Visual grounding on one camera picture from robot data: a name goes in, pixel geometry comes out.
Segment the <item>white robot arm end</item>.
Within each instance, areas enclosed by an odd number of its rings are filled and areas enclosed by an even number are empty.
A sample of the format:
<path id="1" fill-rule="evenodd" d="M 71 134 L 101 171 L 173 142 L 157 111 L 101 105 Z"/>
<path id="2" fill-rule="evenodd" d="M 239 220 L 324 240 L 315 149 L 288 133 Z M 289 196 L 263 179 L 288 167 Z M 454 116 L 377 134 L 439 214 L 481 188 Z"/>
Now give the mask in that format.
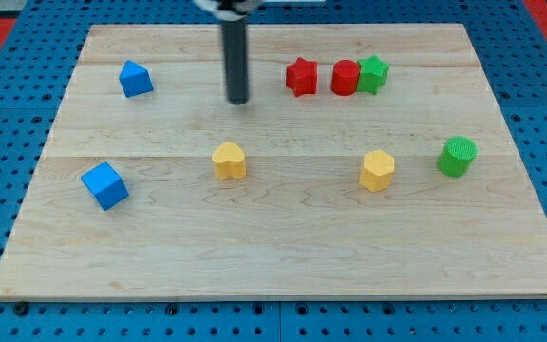
<path id="1" fill-rule="evenodd" d="M 243 19 L 263 3 L 262 0 L 193 0 L 193 2 L 220 21 Z"/>

